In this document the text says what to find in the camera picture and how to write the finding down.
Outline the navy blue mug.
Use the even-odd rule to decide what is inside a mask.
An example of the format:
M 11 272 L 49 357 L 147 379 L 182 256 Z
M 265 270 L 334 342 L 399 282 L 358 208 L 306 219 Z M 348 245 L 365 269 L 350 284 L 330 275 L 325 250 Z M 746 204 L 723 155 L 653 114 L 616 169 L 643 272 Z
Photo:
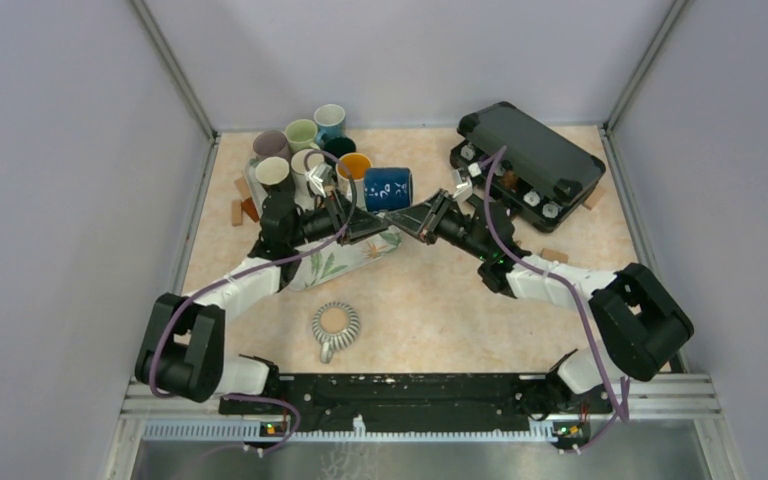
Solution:
M 364 179 L 367 211 L 395 211 L 413 204 L 413 176 L 405 167 L 373 167 Z

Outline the clear floral glass jar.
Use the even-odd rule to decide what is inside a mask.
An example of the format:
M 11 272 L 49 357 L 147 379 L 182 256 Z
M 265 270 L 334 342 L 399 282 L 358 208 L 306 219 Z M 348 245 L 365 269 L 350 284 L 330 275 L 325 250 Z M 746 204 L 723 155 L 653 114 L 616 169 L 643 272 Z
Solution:
M 337 165 L 338 190 L 361 209 L 366 209 L 364 178 L 371 167 L 370 158 L 357 152 L 343 155 Z

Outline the dark green mug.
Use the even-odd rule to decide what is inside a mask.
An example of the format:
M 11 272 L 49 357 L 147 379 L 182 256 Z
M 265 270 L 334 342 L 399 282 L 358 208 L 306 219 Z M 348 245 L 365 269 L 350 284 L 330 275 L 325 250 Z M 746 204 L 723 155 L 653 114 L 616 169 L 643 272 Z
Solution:
M 330 153 L 336 158 L 341 158 L 344 155 L 354 153 L 357 151 L 357 145 L 354 140 L 348 137 L 336 137 L 327 140 L 322 149 L 325 152 Z

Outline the white ribbed mug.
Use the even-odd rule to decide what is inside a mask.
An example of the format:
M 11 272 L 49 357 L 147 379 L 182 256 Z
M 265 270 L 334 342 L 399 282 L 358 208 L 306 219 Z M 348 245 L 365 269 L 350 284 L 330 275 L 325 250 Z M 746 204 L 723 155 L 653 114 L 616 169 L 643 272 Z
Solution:
M 294 199 L 304 210 L 314 208 L 314 199 L 309 190 L 306 174 L 324 162 L 324 156 L 313 149 L 300 150 L 291 158 L 290 167 L 295 182 Z

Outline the black mug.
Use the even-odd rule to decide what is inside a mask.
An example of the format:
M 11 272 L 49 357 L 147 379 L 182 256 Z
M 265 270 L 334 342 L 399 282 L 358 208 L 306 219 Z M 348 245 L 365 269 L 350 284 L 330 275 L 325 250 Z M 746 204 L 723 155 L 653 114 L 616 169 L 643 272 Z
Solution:
M 289 161 L 282 157 L 272 156 L 261 160 L 255 166 L 254 175 L 267 196 L 295 194 Z

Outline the light green mug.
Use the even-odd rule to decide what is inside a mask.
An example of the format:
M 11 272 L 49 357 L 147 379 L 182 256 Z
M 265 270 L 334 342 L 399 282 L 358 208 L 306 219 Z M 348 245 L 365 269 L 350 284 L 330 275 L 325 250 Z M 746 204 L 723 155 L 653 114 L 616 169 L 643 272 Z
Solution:
M 298 119 L 289 123 L 284 129 L 291 152 L 297 153 L 305 149 L 319 149 L 317 142 L 319 128 L 310 119 Z

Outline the light blue mug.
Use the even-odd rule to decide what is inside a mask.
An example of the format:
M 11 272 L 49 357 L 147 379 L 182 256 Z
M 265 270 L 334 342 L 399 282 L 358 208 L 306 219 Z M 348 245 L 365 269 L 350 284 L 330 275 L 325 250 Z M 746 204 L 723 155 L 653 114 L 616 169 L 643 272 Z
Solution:
M 326 104 L 317 108 L 313 115 L 317 125 L 315 141 L 318 144 L 328 142 L 345 135 L 346 111 L 337 104 Z

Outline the striped grey white mug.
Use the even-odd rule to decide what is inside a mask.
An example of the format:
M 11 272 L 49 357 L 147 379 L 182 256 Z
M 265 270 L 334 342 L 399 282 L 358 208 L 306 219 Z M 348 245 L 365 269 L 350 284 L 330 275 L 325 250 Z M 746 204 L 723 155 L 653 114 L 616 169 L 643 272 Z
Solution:
M 344 302 L 329 302 L 321 306 L 311 321 L 311 331 L 319 344 L 319 360 L 328 364 L 334 355 L 351 346 L 360 336 L 358 312 Z

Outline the lilac purple mug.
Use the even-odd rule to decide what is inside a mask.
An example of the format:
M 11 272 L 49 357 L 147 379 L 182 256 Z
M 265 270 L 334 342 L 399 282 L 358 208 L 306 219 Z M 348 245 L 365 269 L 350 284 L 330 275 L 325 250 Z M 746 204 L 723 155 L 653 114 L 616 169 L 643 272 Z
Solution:
M 253 141 L 252 149 L 258 160 L 280 157 L 289 161 L 292 156 L 287 137 L 278 130 L 269 130 L 259 134 Z

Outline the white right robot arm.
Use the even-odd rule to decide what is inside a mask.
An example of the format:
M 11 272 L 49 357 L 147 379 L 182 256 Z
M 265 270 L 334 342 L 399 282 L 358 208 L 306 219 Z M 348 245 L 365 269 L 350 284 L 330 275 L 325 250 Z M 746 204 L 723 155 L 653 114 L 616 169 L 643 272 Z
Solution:
M 639 263 L 594 270 L 550 261 L 518 247 L 507 210 L 487 202 L 464 213 L 445 190 L 387 212 L 386 221 L 416 240 L 444 240 L 476 257 L 494 293 L 569 308 L 583 319 L 588 347 L 553 368 L 549 404 L 572 412 L 596 386 L 627 377 L 651 380 L 693 336 L 694 326 L 654 273 Z

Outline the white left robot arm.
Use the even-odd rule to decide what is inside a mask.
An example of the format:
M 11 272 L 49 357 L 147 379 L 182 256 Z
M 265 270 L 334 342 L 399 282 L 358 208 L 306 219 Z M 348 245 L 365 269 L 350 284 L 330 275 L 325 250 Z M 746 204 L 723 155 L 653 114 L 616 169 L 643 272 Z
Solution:
M 155 300 L 135 379 L 160 398 L 201 403 L 242 394 L 255 412 L 274 410 L 281 388 L 269 379 L 271 363 L 227 354 L 228 322 L 284 290 L 305 258 L 329 247 L 351 247 L 388 228 L 385 219 L 357 208 L 339 192 L 327 195 L 315 210 L 302 209 L 289 193 L 268 195 L 258 239 L 237 267 L 190 294 L 165 293 Z

